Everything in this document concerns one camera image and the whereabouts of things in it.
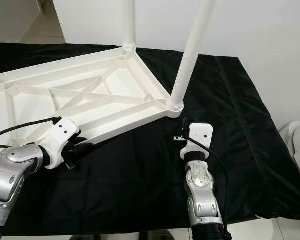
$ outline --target black tablecloth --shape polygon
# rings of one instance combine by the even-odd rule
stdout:
[[[0,73],[114,48],[0,43]],[[138,49],[171,93],[182,53]],[[172,142],[188,117],[214,128],[212,148],[229,171],[228,219],[300,219],[300,175],[238,58],[200,55],[179,118],[163,118],[114,137],[79,161],[26,181],[5,235],[127,233],[189,226],[185,143]],[[211,156],[220,207],[225,178]]]

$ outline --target white pole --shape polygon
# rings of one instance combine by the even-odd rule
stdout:
[[[123,48],[126,51],[136,50],[136,29],[135,29],[135,0],[124,0],[123,2],[123,24],[124,42]]]
[[[200,5],[185,46],[172,94],[166,103],[167,107],[174,112],[180,112],[184,108],[184,97],[199,56],[199,47],[203,42],[204,35],[207,31],[210,18],[217,2],[217,0],[200,1]]]

